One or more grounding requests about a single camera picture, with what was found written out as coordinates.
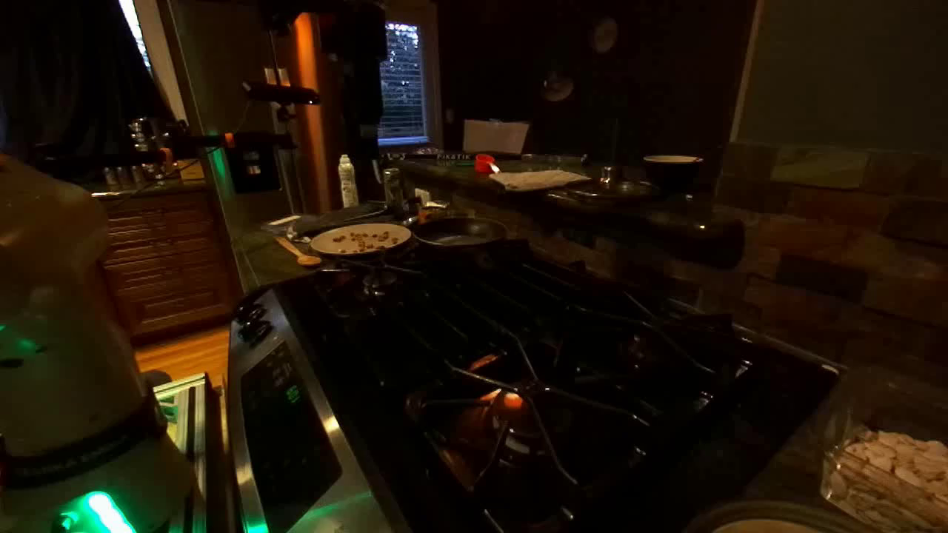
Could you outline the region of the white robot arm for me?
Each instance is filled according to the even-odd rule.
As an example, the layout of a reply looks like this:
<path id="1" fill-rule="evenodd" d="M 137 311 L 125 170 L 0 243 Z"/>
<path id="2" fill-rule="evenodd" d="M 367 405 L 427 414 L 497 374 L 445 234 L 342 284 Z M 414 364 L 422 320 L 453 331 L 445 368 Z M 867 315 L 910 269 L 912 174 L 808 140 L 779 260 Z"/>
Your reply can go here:
<path id="1" fill-rule="evenodd" d="M 192 496 L 99 277 L 105 250 L 84 188 L 0 158 L 4 533 L 168 533 Z"/>

